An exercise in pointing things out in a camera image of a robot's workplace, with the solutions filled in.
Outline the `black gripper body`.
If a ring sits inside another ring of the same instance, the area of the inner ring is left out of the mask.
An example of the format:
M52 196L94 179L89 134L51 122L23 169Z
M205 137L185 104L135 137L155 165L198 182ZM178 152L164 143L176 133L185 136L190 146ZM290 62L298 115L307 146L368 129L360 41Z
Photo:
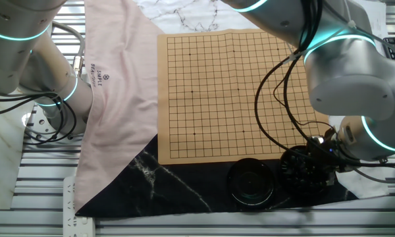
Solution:
M306 143L305 172L311 186L332 186L336 182L334 163L324 152Z

